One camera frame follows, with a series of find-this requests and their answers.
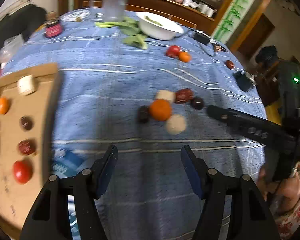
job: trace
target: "screw head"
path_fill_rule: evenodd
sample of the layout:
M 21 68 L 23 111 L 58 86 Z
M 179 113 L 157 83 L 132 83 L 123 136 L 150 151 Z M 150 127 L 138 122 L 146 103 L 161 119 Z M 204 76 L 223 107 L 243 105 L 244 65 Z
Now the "screw head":
M 245 181 L 249 181 L 251 179 L 251 177 L 248 175 L 248 174 L 243 174 L 242 175 L 242 178 L 245 180 Z
M 208 173 L 209 173 L 210 175 L 216 175 L 216 174 L 217 174 L 217 170 L 214 169 L 214 168 L 211 168 L 211 169 L 208 169 Z
M 90 169 L 84 169 L 83 171 L 82 171 L 82 174 L 83 175 L 89 175 L 91 173 L 91 170 Z
M 55 181 L 57 179 L 57 176 L 56 175 L 51 175 L 50 177 L 49 177 L 49 180 L 50 181 Z

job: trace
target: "red tomato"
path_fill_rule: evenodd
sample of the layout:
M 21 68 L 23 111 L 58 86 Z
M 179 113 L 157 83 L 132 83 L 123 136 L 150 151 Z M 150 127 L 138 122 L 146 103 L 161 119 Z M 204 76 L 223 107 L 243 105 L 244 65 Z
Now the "red tomato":
M 179 52 L 180 52 L 180 47 L 177 46 L 177 45 L 172 45 L 172 46 L 170 46 L 169 49 L 167 50 L 166 55 L 167 55 L 168 57 L 177 57 L 178 54 L 179 54 Z
M 31 179 L 32 169 L 26 161 L 16 161 L 12 169 L 16 182 L 26 184 Z

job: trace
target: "green vegetable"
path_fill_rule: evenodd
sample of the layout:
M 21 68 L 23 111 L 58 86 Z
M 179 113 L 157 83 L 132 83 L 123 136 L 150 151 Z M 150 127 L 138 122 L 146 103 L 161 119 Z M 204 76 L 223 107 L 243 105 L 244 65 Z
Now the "green vegetable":
M 129 46 L 137 47 L 139 49 L 147 49 L 148 46 L 145 42 L 146 37 L 147 36 L 139 33 L 135 36 L 129 36 L 124 38 L 122 42 Z
M 163 26 L 161 23 L 159 23 L 159 22 L 157 22 L 155 20 L 151 20 L 148 16 L 145 16 L 145 19 L 148 20 L 149 22 L 155 23 L 155 24 L 157 24 L 159 26 Z
M 119 28 L 123 34 L 128 36 L 133 36 L 140 32 L 140 29 L 138 27 L 131 24 L 119 25 Z
M 137 47 L 139 49 L 147 49 L 148 47 L 145 42 L 147 36 L 140 33 L 140 29 L 138 28 L 138 21 L 134 19 L 124 17 L 123 22 L 96 22 L 95 25 L 100 28 L 110 28 L 118 26 L 123 34 L 128 35 L 128 37 L 123 39 L 123 43 L 129 46 Z
M 101 28 L 109 28 L 113 26 L 118 26 L 123 34 L 128 36 L 136 35 L 140 32 L 140 29 L 131 23 L 128 22 L 102 22 L 102 23 L 95 23 L 96 26 L 99 26 Z
M 136 21 L 130 17 L 125 16 L 125 17 L 123 17 L 123 19 L 126 23 L 138 25 L 138 21 Z

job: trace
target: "person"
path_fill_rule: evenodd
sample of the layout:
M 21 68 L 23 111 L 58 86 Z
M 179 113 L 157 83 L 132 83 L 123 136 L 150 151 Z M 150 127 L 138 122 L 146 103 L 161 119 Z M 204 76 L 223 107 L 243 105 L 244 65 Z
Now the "person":
M 289 239 L 300 226 L 300 176 L 298 172 L 293 178 L 282 182 L 266 182 L 266 169 L 260 168 L 257 187 L 267 201 L 268 194 L 283 195 L 285 198 L 278 207 L 278 216 L 274 218 L 281 239 Z

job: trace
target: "jar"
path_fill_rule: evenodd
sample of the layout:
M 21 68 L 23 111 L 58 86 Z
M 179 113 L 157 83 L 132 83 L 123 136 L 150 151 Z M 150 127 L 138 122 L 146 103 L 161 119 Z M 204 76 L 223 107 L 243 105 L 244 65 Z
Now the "jar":
M 47 38 L 54 38 L 62 33 L 62 26 L 56 12 L 50 12 L 46 15 L 46 33 Z

